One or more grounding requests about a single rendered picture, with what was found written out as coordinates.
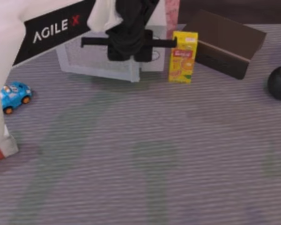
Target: black round object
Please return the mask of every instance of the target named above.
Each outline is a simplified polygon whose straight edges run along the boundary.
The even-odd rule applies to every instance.
[[[277,100],[281,100],[281,67],[276,68],[267,80],[269,93]]]

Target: brown box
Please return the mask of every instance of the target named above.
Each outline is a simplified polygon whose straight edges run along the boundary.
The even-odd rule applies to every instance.
[[[199,33],[196,62],[243,79],[266,33],[201,10],[183,31]]]

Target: white box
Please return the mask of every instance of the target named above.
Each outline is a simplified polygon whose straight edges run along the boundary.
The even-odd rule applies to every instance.
[[[167,33],[165,1],[160,0],[146,29],[153,31],[155,39],[165,39]],[[106,37],[105,33],[92,31],[83,37]],[[56,48],[61,70],[64,72],[92,75],[138,82],[142,71],[163,71],[165,49],[153,49],[153,61],[138,63],[133,57],[124,62],[113,62],[107,58],[106,46],[86,45],[81,48],[81,37]]]

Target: yellow juice carton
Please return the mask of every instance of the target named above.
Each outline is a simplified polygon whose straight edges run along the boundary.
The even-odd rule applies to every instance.
[[[175,31],[177,47],[171,50],[169,82],[191,83],[198,33]]]

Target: pink cloth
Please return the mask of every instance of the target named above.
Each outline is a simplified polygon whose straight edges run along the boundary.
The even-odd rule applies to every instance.
[[[167,11],[167,38],[172,39],[173,31],[176,30],[178,24],[180,0],[165,0]]]

